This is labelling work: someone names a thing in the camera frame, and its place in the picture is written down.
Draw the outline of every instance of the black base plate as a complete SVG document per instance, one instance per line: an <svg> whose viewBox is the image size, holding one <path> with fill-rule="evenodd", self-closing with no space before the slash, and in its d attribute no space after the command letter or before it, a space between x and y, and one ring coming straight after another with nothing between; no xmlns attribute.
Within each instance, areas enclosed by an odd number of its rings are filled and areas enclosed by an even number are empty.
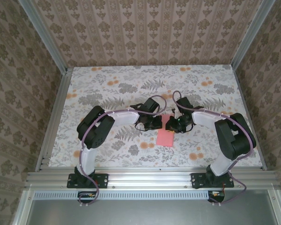
<svg viewBox="0 0 281 225"><path fill-rule="evenodd" d="M217 182L212 185L206 182L206 173L191 173L192 187L194 189L198 188L233 188L233 180L230 181L230 176L226 173L220 177L217 177Z"/></svg>
<svg viewBox="0 0 281 225"><path fill-rule="evenodd" d="M107 173L95 173L93 180L97 183L99 188L107 188L108 186L108 174ZM86 186L78 182L77 175L75 173L69 174L67 181L67 188L96 188L93 183Z"/></svg>

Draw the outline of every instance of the patterned wallpaper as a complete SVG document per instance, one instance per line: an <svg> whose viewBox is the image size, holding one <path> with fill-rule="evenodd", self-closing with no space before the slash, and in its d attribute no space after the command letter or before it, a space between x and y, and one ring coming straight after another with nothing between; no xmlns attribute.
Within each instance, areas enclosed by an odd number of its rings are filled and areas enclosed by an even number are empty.
<svg viewBox="0 0 281 225"><path fill-rule="evenodd" d="M237 69L269 169L281 186L281 0L277 0Z"/></svg>
<svg viewBox="0 0 281 225"><path fill-rule="evenodd" d="M0 0L0 225L35 169L60 76L23 8Z"/></svg>
<svg viewBox="0 0 281 225"><path fill-rule="evenodd" d="M68 67L229 64L261 0L33 0Z"/></svg>

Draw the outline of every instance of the vent slot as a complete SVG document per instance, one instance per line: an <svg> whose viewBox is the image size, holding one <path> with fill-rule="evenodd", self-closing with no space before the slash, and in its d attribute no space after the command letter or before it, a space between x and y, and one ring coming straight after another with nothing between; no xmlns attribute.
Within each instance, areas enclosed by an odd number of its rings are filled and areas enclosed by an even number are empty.
<svg viewBox="0 0 281 225"><path fill-rule="evenodd" d="M78 191L36 191L33 200L77 200ZM208 191L109 191L98 200L191 200L208 199Z"/></svg>

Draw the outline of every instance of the table surface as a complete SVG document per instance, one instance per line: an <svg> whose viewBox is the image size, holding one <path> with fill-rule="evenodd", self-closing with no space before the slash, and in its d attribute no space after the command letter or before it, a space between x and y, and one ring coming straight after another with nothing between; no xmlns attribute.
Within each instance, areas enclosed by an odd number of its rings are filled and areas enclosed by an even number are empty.
<svg viewBox="0 0 281 225"><path fill-rule="evenodd" d="M78 164L81 142L76 128L96 105L105 110L144 103L152 95L167 99L166 114L179 90L194 106L224 114L247 114L230 65L75 67L68 88L49 166ZM162 99L155 98L161 105ZM113 127L98 148L97 167L207 166L220 147L214 130L196 125L175 134L173 147L156 145L157 130L141 132L134 126ZM237 166L262 166L258 150Z"/></svg>

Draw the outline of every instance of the pink sponge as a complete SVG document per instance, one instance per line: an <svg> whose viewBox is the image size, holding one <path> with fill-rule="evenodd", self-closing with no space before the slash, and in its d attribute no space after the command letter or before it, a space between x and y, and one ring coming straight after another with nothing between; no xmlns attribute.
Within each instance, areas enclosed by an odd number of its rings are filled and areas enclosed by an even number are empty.
<svg viewBox="0 0 281 225"><path fill-rule="evenodd" d="M170 115L162 115L163 128L158 130L156 144L166 147L173 147L174 132L167 131L165 124L170 119Z"/></svg>

